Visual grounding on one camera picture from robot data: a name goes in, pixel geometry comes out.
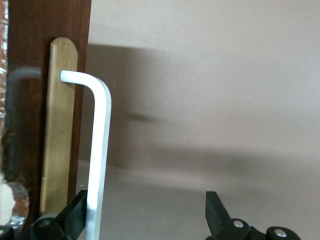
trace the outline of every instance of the dark wood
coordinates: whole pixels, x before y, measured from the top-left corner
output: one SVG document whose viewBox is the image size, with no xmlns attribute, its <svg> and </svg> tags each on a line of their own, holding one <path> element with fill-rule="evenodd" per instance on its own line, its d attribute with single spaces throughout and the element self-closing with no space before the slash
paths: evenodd
<svg viewBox="0 0 320 240">
<path fill-rule="evenodd" d="M 29 216 L 26 226 L 39 216 L 46 93 L 50 43 L 69 38 L 78 51 L 78 71 L 84 72 L 88 45 L 91 0 L 9 1 L 8 81 L 5 178 L 28 190 Z M 38 68 L 40 78 L 17 80 L 17 70 Z M 68 199 L 76 191 L 83 88 L 77 86 Z"/>
</svg>

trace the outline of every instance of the brass strip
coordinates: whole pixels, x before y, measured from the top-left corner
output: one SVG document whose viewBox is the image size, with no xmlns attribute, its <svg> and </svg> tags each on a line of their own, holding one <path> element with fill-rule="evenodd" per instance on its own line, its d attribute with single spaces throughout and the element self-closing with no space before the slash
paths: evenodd
<svg viewBox="0 0 320 240">
<path fill-rule="evenodd" d="M 60 80 L 62 70 L 76 71 L 78 52 L 65 37 L 50 45 L 40 213 L 59 213 L 67 205 L 75 84 Z"/>
</svg>

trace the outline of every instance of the clamp jaw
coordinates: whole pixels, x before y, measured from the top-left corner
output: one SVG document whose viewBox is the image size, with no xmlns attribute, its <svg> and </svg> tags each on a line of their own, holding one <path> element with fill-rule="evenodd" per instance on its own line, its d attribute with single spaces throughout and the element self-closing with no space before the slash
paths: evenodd
<svg viewBox="0 0 320 240">
<path fill-rule="evenodd" d="M 211 232 L 206 240 L 301 240 L 284 227 L 269 227 L 264 234 L 241 219 L 231 218 L 215 191 L 206 192 L 205 218 Z"/>
</svg>

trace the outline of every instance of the black clamp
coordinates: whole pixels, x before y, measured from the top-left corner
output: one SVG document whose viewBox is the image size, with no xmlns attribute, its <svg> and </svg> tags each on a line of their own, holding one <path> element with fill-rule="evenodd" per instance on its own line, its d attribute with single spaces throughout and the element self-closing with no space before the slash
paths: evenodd
<svg viewBox="0 0 320 240">
<path fill-rule="evenodd" d="M 264 234 L 241 219 L 231 218 L 215 191 L 206 192 L 205 218 L 211 232 L 206 240 L 301 240 L 285 227 L 272 226 Z"/>
<path fill-rule="evenodd" d="M 80 191 L 56 217 L 41 218 L 21 233 L 0 226 L 0 240 L 77 240 L 86 225 L 87 193 Z"/>
</svg>

